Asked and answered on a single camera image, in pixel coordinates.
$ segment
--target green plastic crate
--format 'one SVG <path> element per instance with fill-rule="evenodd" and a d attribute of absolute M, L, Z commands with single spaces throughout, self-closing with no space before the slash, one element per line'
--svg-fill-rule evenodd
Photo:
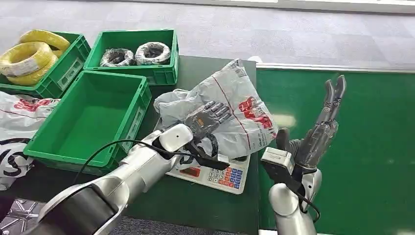
<path fill-rule="evenodd" d="M 168 65 L 99 67 L 99 61 L 106 49 L 126 48 L 134 54 L 137 48 L 147 42 L 161 42 L 171 50 Z M 90 55 L 85 62 L 85 70 L 114 72 L 145 76 L 150 86 L 174 85 L 177 83 L 179 66 L 179 44 L 176 31 L 160 29 L 150 31 L 104 31 L 98 35 Z"/>
<path fill-rule="evenodd" d="M 60 98 L 72 80 L 82 70 L 91 47 L 82 34 L 54 32 L 70 42 L 69 48 L 34 86 L 18 86 L 0 74 L 0 91 L 8 94 L 28 94 L 37 98 Z"/>
<path fill-rule="evenodd" d="M 82 71 L 24 153 L 49 167 L 79 171 L 103 145 L 134 139 L 150 100 L 145 77 Z M 108 147 L 84 172 L 108 173 L 131 146 L 129 142 Z"/>

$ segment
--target red printed logo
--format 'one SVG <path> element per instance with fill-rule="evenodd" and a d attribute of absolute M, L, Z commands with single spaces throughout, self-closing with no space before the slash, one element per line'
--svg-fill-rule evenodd
<path fill-rule="evenodd" d="M 50 99 L 33 99 L 33 100 L 24 100 L 20 99 L 17 104 L 14 105 L 15 109 L 25 109 L 29 112 L 35 112 L 39 106 L 44 106 L 50 104 Z"/>
<path fill-rule="evenodd" d="M 256 100 L 251 96 L 246 101 L 241 102 L 238 107 L 239 110 L 244 113 L 246 118 L 261 123 L 265 129 L 272 128 L 273 125 L 270 118 L 259 107 L 254 111 L 253 107 L 255 106 Z"/>

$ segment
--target empty green crate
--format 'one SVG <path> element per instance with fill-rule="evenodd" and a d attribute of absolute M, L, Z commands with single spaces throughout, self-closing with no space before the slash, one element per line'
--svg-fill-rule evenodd
<path fill-rule="evenodd" d="M 82 71 L 24 153 L 49 167 L 79 171 L 103 145 L 134 139 L 150 100 L 145 77 Z M 108 173 L 131 146 L 126 142 L 106 148 L 84 172 Z"/>

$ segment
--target crate rim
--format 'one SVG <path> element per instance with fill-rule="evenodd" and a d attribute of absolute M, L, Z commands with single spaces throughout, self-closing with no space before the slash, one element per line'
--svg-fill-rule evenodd
<path fill-rule="evenodd" d="M 22 90 L 22 91 L 35 91 L 35 90 L 37 90 L 40 87 L 41 83 L 62 62 L 61 59 L 64 58 L 69 53 L 69 51 L 76 45 L 76 43 L 78 43 L 82 39 L 82 37 L 84 36 L 81 33 L 61 32 L 61 31 L 49 31 L 49 32 L 74 34 L 74 35 L 78 35 L 78 38 L 76 38 L 75 41 L 73 41 L 73 43 L 70 44 L 68 49 L 65 50 L 65 52 L 59 57 L 58 61 L 56 61 L 56 63 L 42 76 L 41 80 L 39 80 L 39 82 L 37 82 L 36 85 L 34 85 L 34 86 L 19 86 L 19 85 L 10 85 L 10 84 L 0 84 L 0 88 L 9 88 L 9 89 L 15 89 L 15 90 Z"/>
<path fill-rule="evenodd" d="M 177 31 L 173 28 L 159 28 L 159 29 L 138 29 L 138 30 L 106 30 L 106 31 L 101 31 L 99 32 L 93 47 L 91 48 L 91 51 L 88 55 L 88 58 L 85 61 L 84 64 L 84 69 L 85 70 L 90 70 L 90 71 L 94 71 L 94 70 L 114 70 L 114 69 L 118 69 L 118 68 L 122 68 L 122 69 L 141 69 L 143 67 L 145 67 L 146 69 L 155 69 L 155 68 L 171 68 L 174 67 L 175 61 L 176 61 L 176 57 L 170 57 L 173 59 L 170 59 L 170 63 L 168 65 L 133 65 L 133 66 L 118 66 L 118 67 L 100 67 L 100 66 L 95 66 L 95 67 L 89 67 L 88 64 L 91 61 L 92 58 L 92 54 L 95 52 L 95 48 L 96 45 L 98 44 L 98 41 L 101 39 L 102 34 L 104 33 L 120 33 L 120 32 L 149 32 L 149 31 L 173 31 L 173 42 L 172 42 L 172 46 L 170 51 L 176 50 L 177 48 Z"/>
<path fill-rule="evenodd" d="M 94 74 L 104 74 L 104 75 L 111 75 L 111 76 L 122 76 L 122 77 L 129 77 L 131 79 L 137 79 L 137 78 L 141 78 L 141 82 L 138 86 L 137 91 L 135 92 L 133 98 L 131 99 L 131 103 L 128 106 L 127 110 L 126 110 L 126 114 L 124 115 L 120 126 L 114 136 L 114 138 L 109 141 L 109 142 L 113 142 L 119 139 L 119 136 L 121 135 L 123 128 L 126 124 L 126 122 L 128 121 L 128 117 L 127 117 L 127 113 L 131 113 L 133 108 L 134 108 L 134 104 L 136 103 L 136 101 L 138 100 L 140 94 L 141 94 L 141 90 L 142 88 L 145 88 L 145 84 L 147 84 L 147 79 L 145 76 L 140 76 L 140 75 L 126 75 L 126 74 L 120 74 L 120 73 L 112 73 L 112 72 L 101 72 L 101 71 L 91 71 L 91 70 L 84 70 L 81 71 L 79 73 L 79 75 L 75 78 L 75 80 L 73 81 L 73 84 L 68 88 L 67 92 L 64 94 L 64 96 L 61 98 L 61 100 L 59 101 L 58 105 L 53 109 L 52 113 L 46 118 L 46 120 L 43 122 L 43 124 L 41 125 L 41 127 L 39 128 L 39 130 L 36 132 L 36 134 L 32 137 L 32 139 L 29 141 L 29 143 L 26 145 L 26 147 L 24 148 L 23 152 L 24 154 L 28 155 L 28 156 L 34 156 L 35 158 L 41 158 L 41 159 L 47 159 L 47 160 L 54 160 L 54 161 L 59 161 L 59 162 L 64 162 L 62 161 L 62 158 L 72 158 L 73 157 L 67 157 L 67 156 L 61 156 L 61 155 L 56 155 L 56 154 L 50 154 L 50 153 L 41 153 L 39 151 L 33 151 L 30 150 L 29 148 L 32 147 L 35 139 L 38 136 L 38 133 L 40 133 L 43 129 L 46 128 L 47 124 L 50 122 L 51 117 L 53 117 L 55 115 L 55 113 L 57 112 L 57 110 L 59 109 L 59 107 L 62 104 L 62 100 L 64 100 L 69 94 L 70 92 L 76 87 L 76 85 L 78 84 L 78 82 L 80 81 L 80 77 L 85 74 L 85 73 L 94 73 Z M 114 162 L 114 158 L 112 157 L 112 155 L 114 154 L 114 150 L 115 150 L 115 146 L 116 144 L 109 146 L 108 149 L 108 153 L 107 155 L 110 155 L 110 157 L 108 158 L 108 160 L 106 162 L 99 162 L 99 161 L 94 161 L 91 160 L 87 166 L 95 166 L 95 167 L 105 167 L 108 164 L 112 164 L 112 162 Z"/>

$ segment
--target black plastic part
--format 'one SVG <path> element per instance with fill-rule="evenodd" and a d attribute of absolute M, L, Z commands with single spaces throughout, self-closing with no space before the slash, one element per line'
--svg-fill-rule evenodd
<path fill-rule="evenodd" d="M 239 157 L 239 158 L 234 158 L 233 160 L 238 161 L 238 162 L 244 162 L 247 159 L 248 159 L 248 156 L 242 156 L 242 157 Z"/>
<path fill-rule="evenodd" d="M 116 212 L 93 188 L 88 187 L 54 207 L 41 220 L 40 226 L 58 228 L 65 235 L 92 235 Z"/>
<path fill-rule="evenodd" d="M 300 165 L 294 165 L 292 177 L 295 181 L 302 183 L 303 168 Z"/>
<path fill-rule="evenodd" d="M 264 166 L 265 171 L 267 172 L 268 176 L 271 180 L 274 181 L 275 184 L 278 183 L 285 183 L 286 186 L 291 189 L 292 191 L 297 191 L 301 187 L 301 181 L 295 180 L 288 172 L 287 168 L 283 168 L 281 166 L 261 162 Z"/>
<path fill-rule="evenodd" d="M 212 158 L 216 158 L 219 152 L 218 139 L 213 134 L 207 134 L 206 138 L 208 138 L 210 140 L 210 143 L 212 144 Z"/>
<path fill-rule="evenodd" d="M 305 187 L 304 187 L 304 185 L 302 185 L 302 184 L 301 184 L 301 186 L 300 186 L 300 188 L 297 190 L 297 192 L 298 192 L 300 195 L 302 195 L 303 197 L 305 197 Z M 305 210 L 304 210 L 304 208 L 301 206 L 302 202 L 303 202 L 303 200 L 299 197 L 299 204 L 300 204 L 300 209 L 301 209 L 301 212 L 303 212 L 303 213 L 307 213 L 307 211 L 305 211 Z"/>
<path fill-rule="evenodd" d="M 184 148 L 188 150 L 190 153 L 198 156 L 196 158 L 196 161 L 202 166 L 207 166 L 207 167 L 217 169 L 217 170 L 224 170 L 230 166 L 229 163 L 218 161 L 217 155 L 213 157 L 213 156 L 209 156 L 208 154 L 206 154 L 203 148 L 197 146 L 197 143 L 195 143 L 195 141 L 189 142 L 188 144 L 184 146 Z"/>
<path fill-rule="evenodd" d="M 163 145 L 160 143 L 160 137 L 157 137 L 157 139 L 155 139 L 152 143 L 152 146 L 162 149 L 162 150 L 166 150 Z M 162 153 L 162 152 L 158 152 L 158 154 L 160 154 L 161 157 L 163 157 L 166 160 L 170 160 L 174 154 L 167 154 L 167 153 Z"/>

